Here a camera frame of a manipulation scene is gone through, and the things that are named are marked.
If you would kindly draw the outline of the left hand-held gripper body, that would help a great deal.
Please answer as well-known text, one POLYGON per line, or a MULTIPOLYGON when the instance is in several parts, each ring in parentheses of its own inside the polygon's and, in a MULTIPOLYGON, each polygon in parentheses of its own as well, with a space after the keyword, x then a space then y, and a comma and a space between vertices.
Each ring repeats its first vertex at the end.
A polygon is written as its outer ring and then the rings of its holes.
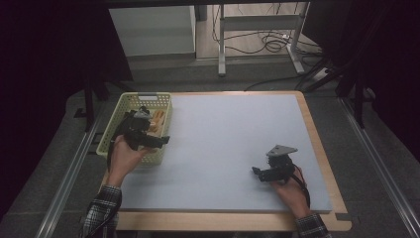
POLYGON ((145 146, 145 142, 152 141, 147 134, 151 126, 152 116, 146 106, 141 106, 139 110, 126 112, 124 119, 117 126, 113 135, 113 141, 123 135, 132 150, 137 151, 140 146, 145 146))

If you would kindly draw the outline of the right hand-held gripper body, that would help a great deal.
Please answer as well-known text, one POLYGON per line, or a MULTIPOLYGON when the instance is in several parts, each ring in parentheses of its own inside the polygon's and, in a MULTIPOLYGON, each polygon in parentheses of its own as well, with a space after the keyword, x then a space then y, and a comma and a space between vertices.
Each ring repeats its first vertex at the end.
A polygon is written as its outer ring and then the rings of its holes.
POLYGON ((266 172, 265 178, 268 181, 287 182, 293 175, 295 168, 290 159, 291 153, 297 152, 296 148, 276 145, 266 153, 270 169, 266 172))

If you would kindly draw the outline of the pale green plastic basket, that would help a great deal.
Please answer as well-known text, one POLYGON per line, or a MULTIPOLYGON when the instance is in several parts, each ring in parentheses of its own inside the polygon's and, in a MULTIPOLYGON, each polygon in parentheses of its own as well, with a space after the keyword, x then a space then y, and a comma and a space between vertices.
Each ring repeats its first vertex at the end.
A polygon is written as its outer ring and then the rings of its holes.
MULTIPOLYGON (((109 153, 112 152, 114 148, 115 141, 113 141, 113 135, 117 129, 117 126, 124 119, 126 112, 130 112, 131 110, 139 110, 141 106, 146 106, 150 110, 152 118, 156 110, 163 110, 165 112, 164 124, 161 133, 159 135, 150 134, 148 130, 147 134, 156 137, 168 136, 167 133, 172 113, 171 95, 166 92, 126 92, 120 96, 110 121, 108 122, 104 135, 102 136, 102 139, 100 140, 100 143, 96 149, 96 153, 98 155, 103 156, 107 160, 110 160, 109 153)), ((152 148, 153 151, 147 154, 141 161, 141 166, 145 167, 160 165, 163 158, 165 145, 163 145, 161 149, 152 148)))

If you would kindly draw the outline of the cream knit glove with bear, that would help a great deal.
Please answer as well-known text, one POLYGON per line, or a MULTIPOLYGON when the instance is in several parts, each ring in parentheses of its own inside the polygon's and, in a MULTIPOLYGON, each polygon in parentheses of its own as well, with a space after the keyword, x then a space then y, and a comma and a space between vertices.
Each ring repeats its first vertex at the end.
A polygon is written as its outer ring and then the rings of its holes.
POLYGON ((165 118, 165 112, 163 110, 156 110, 153 114, 151 127, 149 129, 150 134, 159 135, 163 128, 165 118))

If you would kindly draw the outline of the person's right hand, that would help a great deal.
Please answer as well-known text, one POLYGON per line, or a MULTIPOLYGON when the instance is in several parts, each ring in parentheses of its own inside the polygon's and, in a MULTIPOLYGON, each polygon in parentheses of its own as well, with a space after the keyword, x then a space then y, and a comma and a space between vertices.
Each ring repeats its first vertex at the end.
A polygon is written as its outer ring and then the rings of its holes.
POLYGON ((272 181, 270 185, 296 219, 304 218, 312 213, 307 204, 305 192, 295 179, 291 178, 285 184, 272 181))

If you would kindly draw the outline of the person's left hand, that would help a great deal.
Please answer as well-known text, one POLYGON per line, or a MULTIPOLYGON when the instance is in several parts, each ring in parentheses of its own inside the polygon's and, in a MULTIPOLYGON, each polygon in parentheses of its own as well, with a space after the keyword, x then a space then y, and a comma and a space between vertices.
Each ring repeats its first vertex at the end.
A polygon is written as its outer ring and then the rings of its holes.
POLYGON ((106 184, 120 187, 129 174, 152 148, 143 147, 135 151, 130 148, 123 135, 116 138, 106 184))

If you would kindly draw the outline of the grey table mat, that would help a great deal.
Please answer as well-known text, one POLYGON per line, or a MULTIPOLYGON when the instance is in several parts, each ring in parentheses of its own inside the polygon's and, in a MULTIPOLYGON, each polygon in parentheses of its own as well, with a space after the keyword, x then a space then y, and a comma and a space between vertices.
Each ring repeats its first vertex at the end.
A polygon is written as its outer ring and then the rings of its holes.
POLYGON ((122 186, 126 210, 285 210, 253 170, 274 146, 293 148, 313 210, 331 210, 308 129, 293 94, 181 95, 172 99, 170 140, 160 165, 138 168, 122 186))

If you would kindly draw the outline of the black stand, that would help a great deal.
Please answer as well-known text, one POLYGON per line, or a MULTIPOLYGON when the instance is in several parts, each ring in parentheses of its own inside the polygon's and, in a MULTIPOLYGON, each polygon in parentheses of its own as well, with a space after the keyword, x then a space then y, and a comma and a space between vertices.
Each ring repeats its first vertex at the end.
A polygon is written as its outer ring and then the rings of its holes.
POLYGON ((109 91, 102 79, 85 75, 83 77, 83 92, 85 107, 78 108, 74 118, 85 118, 85 131, 88 132, 95 120, 93 96, 96 96, 100 101, 106 101, 109 98, 109 91))
POLYGON ((347 97, 350 92, 354 91, 353 99, 353 115, 357 124, 363 129, 365 127, 363 119, 363 106, 368 99, 365 98, 365 81, 361 64, 358 59, 350 59, 344 65, 337 67, 332 72, 320 80, 301 89, 302 92, 312 92, 328 82, 342 77, 335 89, 338 97, 347 97))

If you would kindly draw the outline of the white cabinet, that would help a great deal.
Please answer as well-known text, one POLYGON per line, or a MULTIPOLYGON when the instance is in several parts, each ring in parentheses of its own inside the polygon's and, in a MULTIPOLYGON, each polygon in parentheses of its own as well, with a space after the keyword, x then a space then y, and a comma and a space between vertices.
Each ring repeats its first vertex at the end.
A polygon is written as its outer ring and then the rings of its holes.
POLYGON ((195 52, 193 6, 109 10, 127 57, 195 52))

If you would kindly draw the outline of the white power strip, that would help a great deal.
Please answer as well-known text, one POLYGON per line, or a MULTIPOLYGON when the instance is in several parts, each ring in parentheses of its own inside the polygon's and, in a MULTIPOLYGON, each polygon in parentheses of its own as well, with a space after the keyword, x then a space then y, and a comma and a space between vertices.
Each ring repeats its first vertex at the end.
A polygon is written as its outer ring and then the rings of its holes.
POLYGON ((330 69, 328 69, 327 67, 323 67, 313 76, 313 80, 319 81, 323 79, 324 77, 326 77, 330 72, 331 72, 330 69))

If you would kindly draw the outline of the aluminium rail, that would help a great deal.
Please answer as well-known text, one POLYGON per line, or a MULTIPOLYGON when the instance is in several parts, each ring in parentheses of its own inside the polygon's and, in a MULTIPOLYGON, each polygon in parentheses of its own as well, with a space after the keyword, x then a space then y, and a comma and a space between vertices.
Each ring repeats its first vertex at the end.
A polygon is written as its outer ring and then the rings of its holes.
POLYGON ((384 161, 382 160, 381 155, 378 153, 376 147, 368 136, 368 133, 359 125, 353 116, 354 109, 352 108, 350 102, 343 98, 339 98, 338 101, 342 105, 345 114, 353 130, 355 131, 355 134, 357 135, 364 150, 366 151, 369 161, 371 162, 379 180, 385 188, 391 202, 396 208, 396 211, 399 214, 403 224, 408 230, 410 237, 420 238, 420 219, 409 203, 409 200, 398 187, 384 161))
POLYGON ((84 133, 83 138, 79 143, 75 154, 70 160, 70 164, 65 171, 64 177, 52 199, 52 203, 41 222, 35 238, 52 238, 70 192, 84 163, 88 149, 97 132, 98 126, 102 122, 102 114, 103 110, 100 109, 98 112, 98 118, 93 121, 90 129, 84 133))

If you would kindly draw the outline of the grey metal desk frame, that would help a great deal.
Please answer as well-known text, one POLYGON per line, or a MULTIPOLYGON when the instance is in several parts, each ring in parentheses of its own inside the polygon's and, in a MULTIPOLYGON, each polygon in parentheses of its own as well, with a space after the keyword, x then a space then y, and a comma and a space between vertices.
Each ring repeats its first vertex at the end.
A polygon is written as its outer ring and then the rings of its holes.
POLYGON ((297 74, 303 74, 304 68, 297 56, 296 46, 299 40, 307 10, 310 3, 305 2, 300 11, 292 15, 268 15, 268 16, 228 16, 224 14, 225 6, 220 5, 219 23, 219 54, 218 74, 226 75, 226 54, 225 40, 226 32, 238 31, 267 31, 267 30, 291 30, 294 32, 292 40, 286 45, 287 52, 291 58, 297 74))

